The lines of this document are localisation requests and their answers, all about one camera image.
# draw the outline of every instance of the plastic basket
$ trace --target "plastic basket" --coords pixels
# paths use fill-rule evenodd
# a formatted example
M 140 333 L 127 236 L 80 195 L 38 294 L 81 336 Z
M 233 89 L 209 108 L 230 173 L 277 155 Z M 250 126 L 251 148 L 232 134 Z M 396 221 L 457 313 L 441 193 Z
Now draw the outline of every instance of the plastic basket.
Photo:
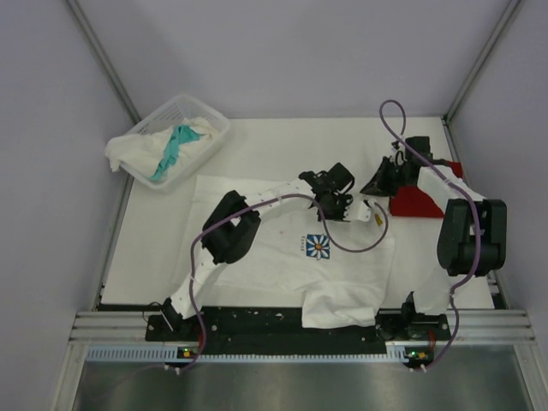
M 127 134 L 150 134 L 182 123 L 184 118 L 204 117 L 219 132 L 211 144 L 187 162 L 176 172 L 170 174 L 166 180 L 153 182 L 139 171 L 125 163 L 121 167 L 131 174 L 135 180 L 142 182 L 152 190 L 170 191 L 175 185 L 189 178 L 205 161 L 207 161 L 224 144 L 230 129 L 229 120 L 209 105 L 187 94 L 180 94 L 155 110 Z

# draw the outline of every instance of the red object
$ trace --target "red object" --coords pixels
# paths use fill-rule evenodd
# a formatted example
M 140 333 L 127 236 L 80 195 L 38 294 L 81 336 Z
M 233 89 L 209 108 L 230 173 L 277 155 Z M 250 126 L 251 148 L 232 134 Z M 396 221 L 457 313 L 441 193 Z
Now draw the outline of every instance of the red object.
M 462 178 L 460 163 L 449 162 L 455 176 Z M 390 214 L 398 217 L 443 218 L 444 212 L 434 201 L 417 187 L 402 187 L 397 196 L 390 199 Z

